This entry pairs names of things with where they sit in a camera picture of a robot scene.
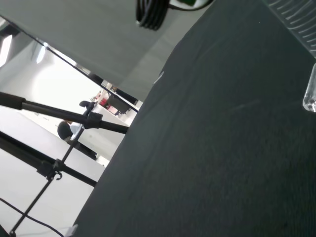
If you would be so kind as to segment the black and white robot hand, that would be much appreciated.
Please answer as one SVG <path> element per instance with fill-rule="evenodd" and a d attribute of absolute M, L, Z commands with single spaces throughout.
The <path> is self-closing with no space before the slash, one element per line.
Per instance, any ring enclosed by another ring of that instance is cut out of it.
<path fill-rule="evenodd" d="M 169 9 L 193 12 L 210 6 L 213 0 L 137 0 L 136 23 L 140 28 L 157 31 Z"/>

